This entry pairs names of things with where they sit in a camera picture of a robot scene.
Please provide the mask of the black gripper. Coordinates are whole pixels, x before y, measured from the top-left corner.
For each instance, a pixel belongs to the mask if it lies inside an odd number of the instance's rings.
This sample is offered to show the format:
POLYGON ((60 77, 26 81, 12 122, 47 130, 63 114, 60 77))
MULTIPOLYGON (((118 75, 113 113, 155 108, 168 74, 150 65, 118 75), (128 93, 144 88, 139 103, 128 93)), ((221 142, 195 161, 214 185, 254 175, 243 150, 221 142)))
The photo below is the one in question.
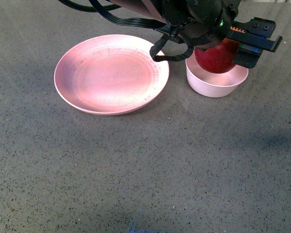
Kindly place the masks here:
POLYGON ((157 60, 178 62, 189 58, 194 49, 206 51, 219 45, 224 39, 239 42, 234 63, 253 68, 264 50, 275 52, 282 41, 278 36, 270 38, 276 28, 271 20, 255 17, 248 22, 235 21, 238 0, 164 0, 162 17, 167 25, 157 42, 160 51, 168 40, 187 45, 180 55, 158 56, 157 60))

